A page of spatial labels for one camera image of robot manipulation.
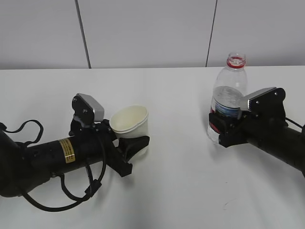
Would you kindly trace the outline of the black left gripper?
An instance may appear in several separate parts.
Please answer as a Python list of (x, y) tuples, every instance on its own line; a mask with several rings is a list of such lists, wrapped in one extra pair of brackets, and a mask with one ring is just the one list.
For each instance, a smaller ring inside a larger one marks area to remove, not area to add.
[(121, 177), (132, 173), (132, 164), (128, 162), (134, 156), (144, 154), (150, 142), (147, 135), (120, 138), (118, 147), (115, 147), (113, 142), (117, 137), (107, 119), (89, 127), (82, 127), (80, 122), (72, 120), (69, 136), (76, 162), (80, 166), (86, 162), (94, 164), (102, 161)]

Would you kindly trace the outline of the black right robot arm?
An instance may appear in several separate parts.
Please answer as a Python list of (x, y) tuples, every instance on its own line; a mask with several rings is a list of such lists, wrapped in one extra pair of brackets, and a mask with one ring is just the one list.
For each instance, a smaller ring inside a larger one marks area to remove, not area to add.
[(305, 173), (305, 135), (289, 128), (286, 121), (250, 113), (239, 120), (210, 113), (209, 119), (223, 147), (251, 144)]

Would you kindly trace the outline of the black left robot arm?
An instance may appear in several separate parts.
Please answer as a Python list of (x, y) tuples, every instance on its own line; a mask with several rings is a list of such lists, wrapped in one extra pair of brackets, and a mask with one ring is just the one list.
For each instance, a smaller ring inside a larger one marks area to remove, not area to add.
[(132, 172), (129, 160), (149, 145), (147, 135), (118, 138), (109, 121), (83, 128), (71, 123), (69, 137), (38, 144), (15, 142), (9, 131), (0, 125), (0, 195), (6, 198), (21, 196), (48, 182), (50, 178), (74, 171), (86, 165), (105, 161), (106, 165), (125, 177)]

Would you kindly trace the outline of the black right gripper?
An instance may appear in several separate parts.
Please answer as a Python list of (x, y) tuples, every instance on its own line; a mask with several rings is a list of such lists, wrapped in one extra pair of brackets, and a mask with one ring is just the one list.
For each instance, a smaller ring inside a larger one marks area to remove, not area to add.
[(264, 131), (278, 130), (288, 126), (285, 119), (250, 112), (246, 112), (240, 119), (209, 113), (209, 123), (212, 129), (219, 133), (218, 143), (223, 147), (246, 144), (248, 138), (255, 134), (262, 137)]

